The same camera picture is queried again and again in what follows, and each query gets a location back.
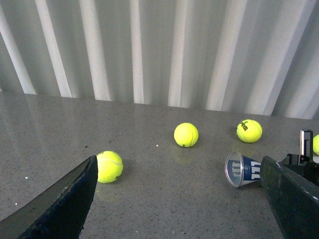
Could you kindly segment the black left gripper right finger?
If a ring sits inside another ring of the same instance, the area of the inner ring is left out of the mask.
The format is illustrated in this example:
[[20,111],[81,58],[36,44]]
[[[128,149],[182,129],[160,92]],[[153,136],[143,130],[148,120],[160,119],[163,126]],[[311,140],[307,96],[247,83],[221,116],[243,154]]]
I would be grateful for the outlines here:
[[265,156],[261,167],[262,186],[286,239],[319,237],[319,165],[287,165]]

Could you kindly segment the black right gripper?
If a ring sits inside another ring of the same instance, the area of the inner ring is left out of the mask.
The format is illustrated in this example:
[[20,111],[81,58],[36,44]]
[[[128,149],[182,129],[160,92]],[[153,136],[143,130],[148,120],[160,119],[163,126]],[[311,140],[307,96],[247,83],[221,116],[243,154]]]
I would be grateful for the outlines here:
[[314,161],[313,131],[300,131],[300,153],[288,154],[281,164],[315,185],[319,185],[319,164]]

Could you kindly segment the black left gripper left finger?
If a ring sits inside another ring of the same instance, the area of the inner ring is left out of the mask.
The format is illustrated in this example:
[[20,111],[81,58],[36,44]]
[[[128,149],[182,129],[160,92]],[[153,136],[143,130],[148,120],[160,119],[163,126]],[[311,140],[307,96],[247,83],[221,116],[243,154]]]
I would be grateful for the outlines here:
[[98,177],[90,156],[0,223],[2,239],[77,239],[93,202]]

